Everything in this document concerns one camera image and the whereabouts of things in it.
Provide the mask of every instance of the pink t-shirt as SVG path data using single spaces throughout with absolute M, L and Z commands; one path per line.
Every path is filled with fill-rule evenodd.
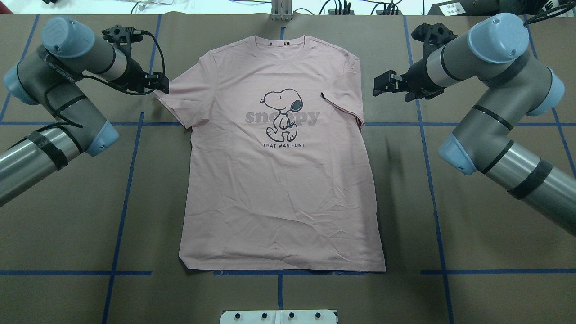
M 356 56 L 309 36 L 252 36 L 156 95 L 194 128 L 189 269 L 385 271 Z

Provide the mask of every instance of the snoopy's ear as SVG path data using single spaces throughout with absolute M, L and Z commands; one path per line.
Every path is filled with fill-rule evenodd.
M 292 106 L 290 106 L 290 110 L 292 111 L 298 111 L 300 109 L 302 109 L 302 102 L 300 100 L 296 100 L 292 103 Z

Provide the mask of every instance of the neckline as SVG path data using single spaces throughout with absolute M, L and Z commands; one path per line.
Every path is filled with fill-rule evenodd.
M 249 40 L 250 43 L 250 47 L 251 49 L 254 51 L 254 53 L 267 60 L 267 61 L 271 61 L 274 63 L 293 63 L 298 61 L 299 59 L 303 58 L 309 51 L 310 49 L 310 37 L 309 36 L 301 36 L 299 38 L 295 38 L 295 39 L 286 39 L 286 40 L 273 40 L 273 39 L 265 39 L 262 37 L 258 37 L 258 36 L 252 36 L 250 37 Z M 298 45 L 298 44 L 304 44 L 304 46 L 302 46 L 302 48 L 294 55 L 292 55 L 289 58 L 286 59 L 279 59 L 279 58 L 274 58 L 272 56 L 269 56 L 268 54 L 264 53 L 260 48 L 259 45 L 261 46 L 286 46 L 286 43 L 290 43 L 290 45 Z

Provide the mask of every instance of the white bracket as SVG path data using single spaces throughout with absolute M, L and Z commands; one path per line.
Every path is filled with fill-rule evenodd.
M 272 0 L 272 20 L 292 20 L 292 0 Z
M 338 324 L 331 310 L 226 311 L 220 324 Z

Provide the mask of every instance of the snoopy t-shirt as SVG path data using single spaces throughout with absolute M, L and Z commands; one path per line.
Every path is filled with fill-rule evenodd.
M 156 95 L 193 127 L 189 269 L 385 271 L 356 56 L 309 36 L 252 36 Z

